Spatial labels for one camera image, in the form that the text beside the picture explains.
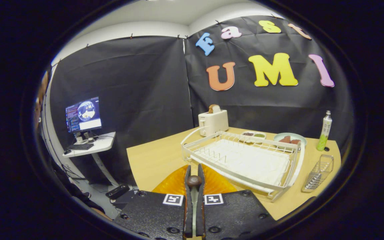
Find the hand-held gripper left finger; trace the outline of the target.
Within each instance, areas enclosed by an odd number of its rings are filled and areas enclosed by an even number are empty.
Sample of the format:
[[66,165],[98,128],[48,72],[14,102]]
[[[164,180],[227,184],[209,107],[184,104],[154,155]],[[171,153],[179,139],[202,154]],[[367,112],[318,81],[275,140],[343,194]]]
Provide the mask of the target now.
[[187,180],[191,166],[169,174],[153,191],[139,190],[115,223],[154,240],[192,238],[192,202]]

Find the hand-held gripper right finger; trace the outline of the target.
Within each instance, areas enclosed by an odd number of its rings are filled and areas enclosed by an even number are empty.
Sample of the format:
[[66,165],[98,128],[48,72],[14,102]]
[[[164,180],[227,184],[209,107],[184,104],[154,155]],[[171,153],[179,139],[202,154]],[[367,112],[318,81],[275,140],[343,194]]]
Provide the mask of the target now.
[[236,190],[224,176],[199,164],[197,235],[204,240],[234,240],[267,231],[276,223],[251,190]]

